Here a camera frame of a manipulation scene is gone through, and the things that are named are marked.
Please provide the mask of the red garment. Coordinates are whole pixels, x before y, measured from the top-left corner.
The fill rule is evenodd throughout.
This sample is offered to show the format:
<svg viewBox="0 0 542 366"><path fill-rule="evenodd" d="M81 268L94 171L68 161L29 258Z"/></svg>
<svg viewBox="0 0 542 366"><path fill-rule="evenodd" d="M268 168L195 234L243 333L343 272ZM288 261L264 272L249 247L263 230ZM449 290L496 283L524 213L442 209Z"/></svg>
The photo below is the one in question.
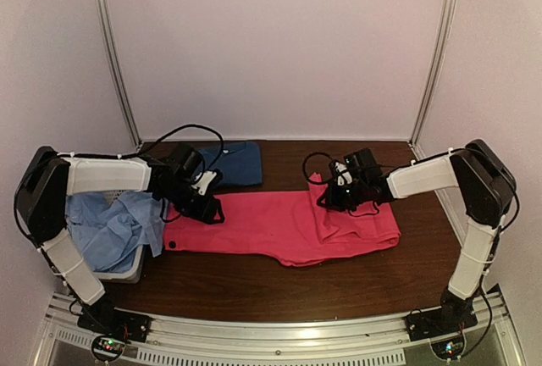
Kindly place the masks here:
<svg viewBox="0 0 542 366"><path fill-rule="evenodd" d="M257 254L282 265L306 267L396 247L400 229L388 204L370 203L352 216L320 208L321 187L305 191L230 193L219 196L222 224L181 217L164 228L169 251Z"/></svg>

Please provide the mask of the dark blue polo shirt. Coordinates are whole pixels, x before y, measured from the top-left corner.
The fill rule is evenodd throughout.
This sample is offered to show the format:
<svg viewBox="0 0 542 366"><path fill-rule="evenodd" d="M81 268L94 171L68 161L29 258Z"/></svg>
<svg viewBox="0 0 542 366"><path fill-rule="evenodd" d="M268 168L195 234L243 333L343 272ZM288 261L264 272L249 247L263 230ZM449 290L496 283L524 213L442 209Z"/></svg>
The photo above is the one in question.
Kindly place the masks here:
<svg viewBox="0 0 542 366"><path fill-rule="evenodd" d="M253 141L242 141L224 145L218 161L212 165L218 156L220 146L199 147L204 164L200 164L192 179L194 180L202 168L218 169L222 180L218 188L260 186L263 183L263 163L260 147Z"/></svg>

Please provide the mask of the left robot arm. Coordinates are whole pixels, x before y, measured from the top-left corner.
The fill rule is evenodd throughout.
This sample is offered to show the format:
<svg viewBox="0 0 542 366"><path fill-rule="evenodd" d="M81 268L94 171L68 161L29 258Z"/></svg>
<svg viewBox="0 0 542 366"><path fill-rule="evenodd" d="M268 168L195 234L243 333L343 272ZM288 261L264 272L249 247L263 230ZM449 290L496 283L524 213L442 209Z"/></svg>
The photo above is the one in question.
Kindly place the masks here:
<svg viewBox="0 0 542 366"><path fill-rule="evenodd" d="M212 194L221 178L187 145L165 158L41 147L14 193L14 217L90 323L112 336L122 319L98 274L125 272L144 246L159 255L167 208L203 224L223 223L221 202Z"/></svg>

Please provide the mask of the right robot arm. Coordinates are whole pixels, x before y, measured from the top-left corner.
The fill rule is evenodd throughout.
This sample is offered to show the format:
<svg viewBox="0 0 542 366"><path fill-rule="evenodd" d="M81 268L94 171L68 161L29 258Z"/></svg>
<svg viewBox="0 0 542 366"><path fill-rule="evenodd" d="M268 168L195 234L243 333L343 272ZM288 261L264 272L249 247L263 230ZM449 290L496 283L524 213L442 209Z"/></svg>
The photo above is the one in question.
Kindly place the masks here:
<svg viewBox="0 0 542 366"><path fill-rule="evenodd" d="M518 201L517 183L481 139L384 172L364 148L329 163L331 176L317 200L320 208L353 212L369 202L380 205L430 191L459 190L467 215L467 233L448 286L434 315L434 326L449 334L462 324L473 297L491 267L501 233L510 225L510 206Z"/></svg>

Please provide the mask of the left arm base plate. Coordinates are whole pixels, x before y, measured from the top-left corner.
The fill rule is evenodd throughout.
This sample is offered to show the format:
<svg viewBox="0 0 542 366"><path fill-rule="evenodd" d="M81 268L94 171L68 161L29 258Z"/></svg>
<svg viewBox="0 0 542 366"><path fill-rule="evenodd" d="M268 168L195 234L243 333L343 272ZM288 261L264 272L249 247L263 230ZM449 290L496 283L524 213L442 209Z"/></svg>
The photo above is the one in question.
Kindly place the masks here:
<svg viewBox="0 0 542 366"><path fill-rule="evenodd" d="M149 316L143 314L114 309L112 321L99 320L83 313L77 320L77 326L118 340L145 343L151 321Z"/></svg>

